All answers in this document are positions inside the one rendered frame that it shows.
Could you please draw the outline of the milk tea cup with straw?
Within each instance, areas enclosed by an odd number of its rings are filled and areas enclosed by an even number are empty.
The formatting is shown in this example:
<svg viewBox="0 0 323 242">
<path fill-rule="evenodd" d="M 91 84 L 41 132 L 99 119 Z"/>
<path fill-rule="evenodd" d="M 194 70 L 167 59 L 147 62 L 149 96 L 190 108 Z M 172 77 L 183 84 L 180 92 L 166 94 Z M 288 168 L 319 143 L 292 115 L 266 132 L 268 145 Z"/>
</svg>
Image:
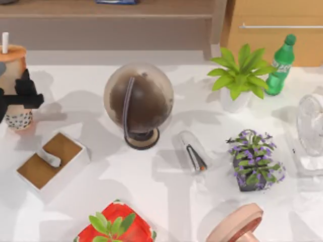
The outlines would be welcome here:
<svg viewBox="0 0 323 242">
<path fill-rule="evenodd" d="M 6 71 L 0 77 L 0 88 L 5 94 L 15 95 L 15 80 L 21 78 L 26 69 L 26 48 L 9 44 L 9 33 L 2 33 L 0 62 L 6 64 Z M 33 121 L 33 113 L 22 105 L 10 105 L 5 114 L 5 123 L 14 131 L 28 128 Z"/>
</svg>

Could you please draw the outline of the white tissue box wooden top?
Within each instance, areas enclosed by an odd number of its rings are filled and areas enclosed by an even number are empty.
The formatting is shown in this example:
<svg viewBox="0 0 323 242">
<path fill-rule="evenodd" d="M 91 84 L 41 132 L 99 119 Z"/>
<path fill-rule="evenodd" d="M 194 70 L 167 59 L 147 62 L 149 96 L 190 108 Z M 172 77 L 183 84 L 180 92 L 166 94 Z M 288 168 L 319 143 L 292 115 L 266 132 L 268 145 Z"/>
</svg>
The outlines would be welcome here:
<svg viewBox="0 0 323 242">
<path fill-rule="evenodd" d="M 16 174 L 44 201 L 50 202 L 90 163 L 86 146 L 63 132 L 46 138 Z"/>
</svg>

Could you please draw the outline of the open wooden shelf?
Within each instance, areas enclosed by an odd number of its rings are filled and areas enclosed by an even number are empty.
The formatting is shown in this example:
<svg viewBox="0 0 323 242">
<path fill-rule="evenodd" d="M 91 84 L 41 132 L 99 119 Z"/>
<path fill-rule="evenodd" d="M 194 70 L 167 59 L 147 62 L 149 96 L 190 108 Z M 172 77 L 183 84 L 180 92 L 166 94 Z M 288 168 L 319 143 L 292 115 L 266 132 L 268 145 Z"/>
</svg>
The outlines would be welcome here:
<svg viewBox="0 0 323 242">
<path fill-rule="evenodd" d="M 29 50 L 198 50 L 220 39 L 227 0 L 18 0 L 0 5 L 0 33 Z"/>
</svg>

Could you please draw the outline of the brown globe on stand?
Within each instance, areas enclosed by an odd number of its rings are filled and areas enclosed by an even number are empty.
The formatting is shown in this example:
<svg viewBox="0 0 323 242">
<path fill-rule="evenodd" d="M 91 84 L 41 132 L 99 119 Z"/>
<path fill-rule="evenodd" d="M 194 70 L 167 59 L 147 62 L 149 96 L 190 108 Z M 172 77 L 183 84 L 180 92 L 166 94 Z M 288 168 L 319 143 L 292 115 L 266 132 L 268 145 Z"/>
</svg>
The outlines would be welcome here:
<svg viewBox="0 0 323 242">
<path fill-rule="evenodd" d="M 146 150 L 159 140 L 159 127 L 174 105 L 174 90 L 167 75 L 148 63 L 130 63 L 109 77 L 103 104 L 109 118 L 122 128 L 126 143 Z"/>
</svg>

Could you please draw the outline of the green plant in red pot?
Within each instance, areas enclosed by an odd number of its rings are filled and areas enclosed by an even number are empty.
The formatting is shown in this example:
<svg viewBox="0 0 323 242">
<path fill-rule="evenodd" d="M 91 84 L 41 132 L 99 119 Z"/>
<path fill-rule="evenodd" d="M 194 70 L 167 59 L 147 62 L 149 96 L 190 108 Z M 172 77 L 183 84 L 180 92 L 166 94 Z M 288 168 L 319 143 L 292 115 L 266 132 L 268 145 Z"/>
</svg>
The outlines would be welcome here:
<svg viewBox="0 0 323 242">
<path fill-rule="evenodd" d="M 155 242 L 157 237 L 156 231 L 119 199 L 90 215 L 89 222 L 73 242 Z"/>
</svg>

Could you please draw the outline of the white stapler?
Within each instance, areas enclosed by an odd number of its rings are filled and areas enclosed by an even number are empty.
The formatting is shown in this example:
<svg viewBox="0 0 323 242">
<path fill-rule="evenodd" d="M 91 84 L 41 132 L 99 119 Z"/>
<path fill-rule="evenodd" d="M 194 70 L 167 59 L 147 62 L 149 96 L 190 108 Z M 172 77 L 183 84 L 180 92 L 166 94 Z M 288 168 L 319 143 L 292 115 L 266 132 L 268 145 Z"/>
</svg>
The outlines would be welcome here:
<svg viewBox="0 0 323 242">
<path fill-rule="evenodd" d="M 197 174 L 208 169 L 206 150 L 192 132 L 179 132 L 177 140 L 180 144 L 180 163 L 186 172 Z"/>
</svg>

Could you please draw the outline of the green plant in white pot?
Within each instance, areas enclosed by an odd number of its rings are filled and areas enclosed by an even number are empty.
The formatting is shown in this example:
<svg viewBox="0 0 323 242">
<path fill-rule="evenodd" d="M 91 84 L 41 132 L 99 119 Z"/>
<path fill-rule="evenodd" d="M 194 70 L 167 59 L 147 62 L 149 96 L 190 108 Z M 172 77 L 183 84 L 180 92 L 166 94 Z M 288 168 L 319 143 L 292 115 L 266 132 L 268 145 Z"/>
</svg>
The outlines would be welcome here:
<svg viewBox="0 0 323 242">
<path fill-rule="evenodd" d="M 249 102 L 251 95 L 263 99 L 268 84 L 261 78 L 276 72 L 277 68 L 263 59 L 264 48 L 251 51 L 250 45 L 243 45 L 238 52 L 238 59 L 226 47 L 220 48 L 221 56 L 211 59 L 221 65 L 207 75 L 216 77 L 212 90 L 220 91 L 220 103 L 228 112 L 241 111 Z"/>
</svg>

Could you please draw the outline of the purple flower plant dark pot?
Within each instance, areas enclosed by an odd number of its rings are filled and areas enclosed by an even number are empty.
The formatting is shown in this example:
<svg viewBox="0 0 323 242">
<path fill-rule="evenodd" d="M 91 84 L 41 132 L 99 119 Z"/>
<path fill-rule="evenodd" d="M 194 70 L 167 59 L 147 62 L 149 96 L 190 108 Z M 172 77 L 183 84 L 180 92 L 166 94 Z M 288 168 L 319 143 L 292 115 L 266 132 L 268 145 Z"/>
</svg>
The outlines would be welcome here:
<svg viewBox="0 0 323 242">
<path fill-rule="evenodd" d="M 265 190 L 285 179 L 284 164 L 273 160 L 277 146 L 272 139 L 269 133 L 245 129 L 237 137 L 226 140 L 240 191 Z"/>
</svg>

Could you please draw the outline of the wooden cupboard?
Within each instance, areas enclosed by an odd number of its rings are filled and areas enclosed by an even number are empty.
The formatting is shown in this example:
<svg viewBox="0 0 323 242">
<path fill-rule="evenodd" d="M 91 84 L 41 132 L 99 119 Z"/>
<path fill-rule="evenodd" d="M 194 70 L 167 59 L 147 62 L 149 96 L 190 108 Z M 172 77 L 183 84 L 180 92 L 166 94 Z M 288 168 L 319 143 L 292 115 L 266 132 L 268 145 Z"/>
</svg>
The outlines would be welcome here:
<svg viewBox="0 0 323 242">
<path fill-rule="evenodd" d="M 271 62 L 288 34 L 296 36 L 294 65 L 323 65 L 323 29 L 241 29 L 240 25 L 323 25 L 323 0 L 227 0 L 220 45 L 234 57 L 248 43 Z"/>
</svg>

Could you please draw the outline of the pink table fan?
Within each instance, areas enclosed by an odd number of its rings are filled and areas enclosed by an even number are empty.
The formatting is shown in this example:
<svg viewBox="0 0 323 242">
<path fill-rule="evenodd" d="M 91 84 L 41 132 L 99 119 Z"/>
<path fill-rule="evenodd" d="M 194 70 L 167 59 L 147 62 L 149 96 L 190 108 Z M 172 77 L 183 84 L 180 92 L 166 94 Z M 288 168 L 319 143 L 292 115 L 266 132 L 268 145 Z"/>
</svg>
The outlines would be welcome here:
<svg viewBox="0 0 323 242">
<path fill-rule="evenodd" d="M 263 210 L 256 203 L 243 205 L 224 218 L 205 242 L 260 242 L 253 232 L 262 216 Z"/>
</svg>

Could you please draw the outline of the green bottle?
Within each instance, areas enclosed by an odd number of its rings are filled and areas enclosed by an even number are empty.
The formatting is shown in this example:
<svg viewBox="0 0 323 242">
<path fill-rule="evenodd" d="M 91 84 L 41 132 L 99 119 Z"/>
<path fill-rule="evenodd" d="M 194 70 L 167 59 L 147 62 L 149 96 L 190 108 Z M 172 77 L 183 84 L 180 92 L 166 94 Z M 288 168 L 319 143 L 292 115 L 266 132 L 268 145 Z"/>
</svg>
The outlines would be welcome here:
<svg viewBox="0 0 323 242">
<path fill-rule="evenodd" d="M 276 68 L 274 73 L 270 73 L 266 80 L 268 95 L 278 95 L 282 91 L 285 79 L 295 59 L 293 47 L 296 43 L 296 36 L 289 34 L 284 40 L 284 44 L 275 52 L 272 66 Z"/>
</svg>

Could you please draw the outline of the white table fan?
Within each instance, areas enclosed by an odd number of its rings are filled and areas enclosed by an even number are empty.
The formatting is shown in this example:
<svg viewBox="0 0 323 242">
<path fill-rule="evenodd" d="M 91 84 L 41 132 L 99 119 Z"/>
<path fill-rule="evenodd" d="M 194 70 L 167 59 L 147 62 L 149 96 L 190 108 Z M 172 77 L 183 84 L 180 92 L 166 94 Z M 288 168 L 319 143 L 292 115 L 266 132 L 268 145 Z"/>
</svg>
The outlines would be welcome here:
<svg viewBox="0 0 323 242">
<path fill-rule="evenodd" d="M 297 108 L 293 154 L 303 176 L 323 176 L 323 95 L 303 96 Z"/>
</svg>

